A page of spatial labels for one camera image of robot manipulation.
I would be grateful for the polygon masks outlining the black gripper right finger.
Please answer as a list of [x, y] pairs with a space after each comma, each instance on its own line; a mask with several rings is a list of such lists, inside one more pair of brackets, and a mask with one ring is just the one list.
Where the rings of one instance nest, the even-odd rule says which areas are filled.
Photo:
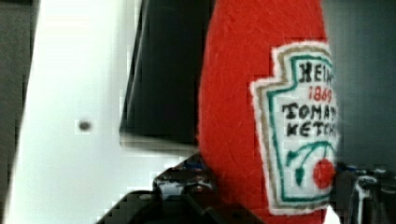
[[395, 173], [338, 163], [330, 206], [341, 224], [396, 224]]

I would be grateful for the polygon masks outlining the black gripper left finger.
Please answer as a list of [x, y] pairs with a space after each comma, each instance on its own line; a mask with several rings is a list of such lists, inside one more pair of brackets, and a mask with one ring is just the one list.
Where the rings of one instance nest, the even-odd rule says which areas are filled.
[[152, 197], [163, 202], [170, 197], [182, 195], [187, 189], [197, 189], [199, 193], [218, 192], [217, 178], [200, 153], [155, 177], [152, 182]]

